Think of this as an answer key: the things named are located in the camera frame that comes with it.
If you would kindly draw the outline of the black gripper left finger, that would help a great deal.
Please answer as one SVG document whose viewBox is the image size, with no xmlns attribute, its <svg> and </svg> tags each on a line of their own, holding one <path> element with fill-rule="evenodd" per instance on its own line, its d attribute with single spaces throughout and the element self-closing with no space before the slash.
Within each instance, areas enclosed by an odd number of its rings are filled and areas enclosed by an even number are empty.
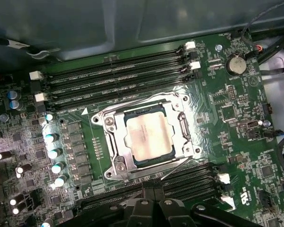
<svg viewBox="0 0 284 227">
<path fill-rule="evenodd" d="M 61 223 L 60 227 L 151 227 L 154 210 L 154 181 L 142 184 L 142 196 L 125 206 L 105 204 Z"/>
</svg>

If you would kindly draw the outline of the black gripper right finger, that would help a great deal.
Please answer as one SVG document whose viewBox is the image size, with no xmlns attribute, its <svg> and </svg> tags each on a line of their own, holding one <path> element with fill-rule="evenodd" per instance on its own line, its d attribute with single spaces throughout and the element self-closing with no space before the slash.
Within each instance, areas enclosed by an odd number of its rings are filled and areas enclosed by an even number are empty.
<svg viewBox="0 0 284 227">
<path fill-rule="evenodd" d="M 170 227 L 258 227 L 252 221 L 206 203 L 197 203 L 190 209 L 176 199 L 165 197 L 161 181 L 154 184 L 156 202 Z"/>
</svg>

